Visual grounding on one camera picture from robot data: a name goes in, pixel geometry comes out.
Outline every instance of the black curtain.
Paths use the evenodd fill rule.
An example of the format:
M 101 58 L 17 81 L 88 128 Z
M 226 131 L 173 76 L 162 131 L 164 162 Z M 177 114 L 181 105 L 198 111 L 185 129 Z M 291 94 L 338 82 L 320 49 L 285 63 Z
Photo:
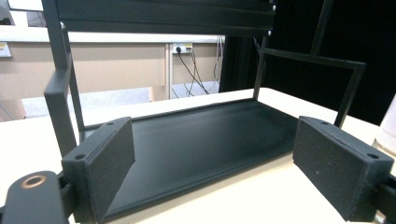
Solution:
M 279 0 L 269 48 L 309 54 L 322 4 L 318 0 Z M 395 12 L 393 0 L 334 0 L 319 53 L 367 63 L 349 115 L 374 124 L 381 122 L 396 92 Z M 253 88 L 257 66 L 253 40 L 246 37 L 226 40 L 231 38 L 233 42 L 249 41 L 250 46 L 245 44 L 241 50 L 240 44 L 226 43 L 220 91 Z M 241 58 L 249 59 L 250 63 L 238 65 Z M 337 110 L 351 74 L 351 70 L 268 56 L 262 86 Z

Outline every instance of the white table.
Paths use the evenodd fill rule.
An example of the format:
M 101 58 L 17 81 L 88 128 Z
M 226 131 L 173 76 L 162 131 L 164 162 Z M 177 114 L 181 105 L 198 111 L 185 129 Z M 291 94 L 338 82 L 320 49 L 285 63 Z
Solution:
M 139 117 L 251 97 L 252 90 L 84 111 L 86 124 Z M 336 113 L 287 94 L 262 88 L 259 100 L 296 118 L 333 123 Z M 343 130 L 371 145 L 378 127 L 347 117 Z M 42 170 L 59 173 L 61 155 L 50 118 L 0 123 L 0 204 L 18 178 Z M 235 175 L 112 223 L 345 223 L 292 163 L 291 155 Z

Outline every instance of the black tray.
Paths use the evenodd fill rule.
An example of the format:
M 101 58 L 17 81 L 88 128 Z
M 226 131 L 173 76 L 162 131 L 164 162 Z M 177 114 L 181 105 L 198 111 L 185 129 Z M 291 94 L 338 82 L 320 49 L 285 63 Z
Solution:
M 136 162 L 106 221 L 291 152 L 297 119 L 248 99 L 134 119 L 132 127 Z

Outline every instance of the wall outlet plate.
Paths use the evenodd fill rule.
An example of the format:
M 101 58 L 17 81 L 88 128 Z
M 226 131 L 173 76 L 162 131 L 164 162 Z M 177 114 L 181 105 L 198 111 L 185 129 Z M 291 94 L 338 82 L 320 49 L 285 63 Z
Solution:
M 0 57 L 1 58 L 10 58 L 11 52 L 9 52 L 7 42 L 0 42 Z
M 180 48 L 180 53 L 190 53 L 189 49 L 192 49 L 192 43 L 176 43 L 173 47 L 173 53 L 177 53 L 177 48 Z

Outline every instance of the power outlet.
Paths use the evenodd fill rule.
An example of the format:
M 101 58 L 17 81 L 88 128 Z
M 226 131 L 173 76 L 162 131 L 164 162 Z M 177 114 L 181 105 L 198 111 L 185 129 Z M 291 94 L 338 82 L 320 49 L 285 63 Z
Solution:
M 180 48 L 180 53 L 190 53 L 189 49 L 192 49 L 192 43 L 174 44 L 173 53 L 177 53 L 177 48 Z

